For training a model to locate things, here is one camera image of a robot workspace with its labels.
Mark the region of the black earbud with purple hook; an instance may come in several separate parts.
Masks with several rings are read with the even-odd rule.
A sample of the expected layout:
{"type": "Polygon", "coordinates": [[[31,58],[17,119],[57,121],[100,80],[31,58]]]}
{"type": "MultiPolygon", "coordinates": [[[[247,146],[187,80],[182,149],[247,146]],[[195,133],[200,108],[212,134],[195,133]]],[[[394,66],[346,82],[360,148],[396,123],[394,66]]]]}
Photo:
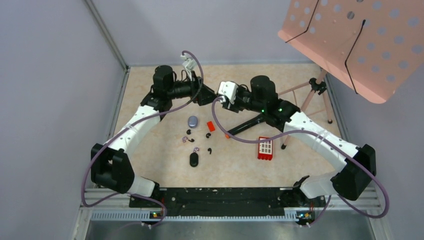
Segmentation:
{"type": "Polygon", "coordinates": [[[185,142],[191,142],[191,143],[193,143],[195,140],[193,139],[193,138],[188,138],[187,136],[184,136],[183,138],[182,138],[182,142],[183,143],[185,143],[185,142]]]}

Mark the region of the black earbud charging case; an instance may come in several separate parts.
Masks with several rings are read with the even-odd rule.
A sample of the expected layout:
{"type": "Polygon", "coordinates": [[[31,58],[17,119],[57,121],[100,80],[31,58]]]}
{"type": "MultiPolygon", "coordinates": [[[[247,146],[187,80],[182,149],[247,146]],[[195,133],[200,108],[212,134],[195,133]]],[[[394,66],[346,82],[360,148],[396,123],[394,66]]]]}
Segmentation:
{"type": "Polygon", "coordinates": [[[199,165],[199,155],[196,152],[192,152],[189,156],[189,165],[193,168],[199,165]]]}

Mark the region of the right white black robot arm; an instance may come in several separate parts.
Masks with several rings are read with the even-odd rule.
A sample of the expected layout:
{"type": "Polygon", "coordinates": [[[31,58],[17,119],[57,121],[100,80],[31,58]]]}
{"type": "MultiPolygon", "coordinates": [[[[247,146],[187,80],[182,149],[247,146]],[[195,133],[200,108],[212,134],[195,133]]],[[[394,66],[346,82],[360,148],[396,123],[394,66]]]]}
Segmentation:
{"type": "Polygon", "coordinates": [[[333,172],[300,181],[293,192],[297,205],[307,206],[323,195],[356,201],[376,175],[376,153],[371,146],[347,142],[315,123],[299,107],[279,98],[275,83],[266,75],[253,77],[250,89],[222,81],[217,95],[224,109],[259,113],[269,126],[300,140],[332,165],[333,172]]]}

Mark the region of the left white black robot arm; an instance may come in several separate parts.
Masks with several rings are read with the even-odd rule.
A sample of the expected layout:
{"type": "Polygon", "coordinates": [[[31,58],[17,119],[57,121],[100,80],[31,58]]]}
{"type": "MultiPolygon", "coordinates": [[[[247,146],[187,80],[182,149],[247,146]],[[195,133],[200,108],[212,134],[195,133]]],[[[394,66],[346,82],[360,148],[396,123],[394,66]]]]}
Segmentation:
{"type": "Polygon", "coordinates": [[[217,98],[217,94],[204,85],[202,77],[196,76],[194,71],[191,74],[192,80],[177,80],[171,66],[155,68],[150,91],[133,117],[106,143],[92,147],[92,182],[120,194],[140,195],[149,207],[160,202],[161,194],[155,190],[156,183],[135,175],[130,156],[147,133],[170,112],[173,100],[189,98],[190,102],[204,106],[217,98]]]}

